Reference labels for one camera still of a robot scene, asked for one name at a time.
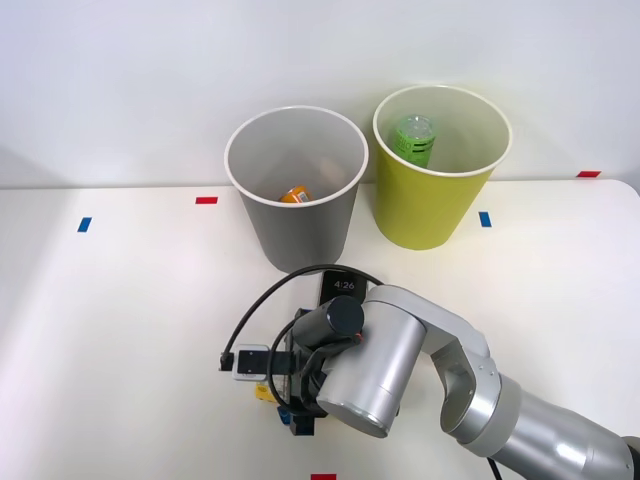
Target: white wall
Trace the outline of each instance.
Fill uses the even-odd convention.
[[[261,110],[366,132],[389,92],[446,82],[511,118],[496,177],[640,187],[639,23],[637,0],[4,0],[0,186],[226,183]]]

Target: yellow object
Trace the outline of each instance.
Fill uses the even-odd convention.
[[[304,185],[293,187],[282,197],[280,197],[280,201],[283,203],[306,203],[310,202],[311,200],[311,194],[309,193],[309,190],[307,190],[307,187],[305,187]]]
[[[259,400],[265,400],[267,402],[276,403],[276,399],[271,395],[269,387],[264,383],[256,384],[256,398]]]
[[[424,115],[436,141],[429,169],[417,167],[388,146],[407,115]],[[375,219],[393,243],[426,250],[445,243],[476,195],[507,155],[511,126],[492,103],[448,86],[416,86],[388,96],[376,109],[379,146]]]

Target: orange object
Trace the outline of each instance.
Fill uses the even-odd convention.
[[[293,187],[280,197],[280,201],[283,203],[305,203],[310,202],[311,200],[311,194],[304,185]]]

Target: gray trash bin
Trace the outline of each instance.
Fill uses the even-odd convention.
[[[269,261],[283,272],[340,257],[369,149],[349,119],[324,108],[264,112],[229,139],[224,163]],[[282,203],[304,185],[308,203]]]

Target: green plastic bottle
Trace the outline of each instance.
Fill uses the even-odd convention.
[[[393,132],[391,150],[403,160],[427,168],[435,139],[431,120],[422,115],[408,115]]]

